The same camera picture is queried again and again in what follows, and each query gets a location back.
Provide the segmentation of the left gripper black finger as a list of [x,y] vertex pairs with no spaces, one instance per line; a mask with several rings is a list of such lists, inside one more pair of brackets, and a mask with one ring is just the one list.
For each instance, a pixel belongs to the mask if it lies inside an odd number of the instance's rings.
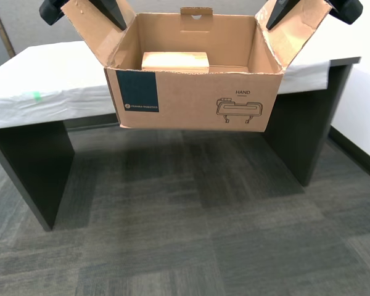
[[39,7],[40,17],[48,24],[53,25],[60,20],[64,13],[62,12],[62,6],[64,6],[68,0],[44,0]]
[[120,30],[127,29],[116,0],[91,0],[91,3]]

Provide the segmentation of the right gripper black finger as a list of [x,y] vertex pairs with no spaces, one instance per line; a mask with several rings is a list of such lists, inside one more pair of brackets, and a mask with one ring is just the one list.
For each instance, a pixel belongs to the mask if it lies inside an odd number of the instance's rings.
[[266,28],[272,30],[299,2],[299,0],[277,0]]
[[329,0],[332,10],[330,15],[352,25],[362,14],[363,5],[359,0]]

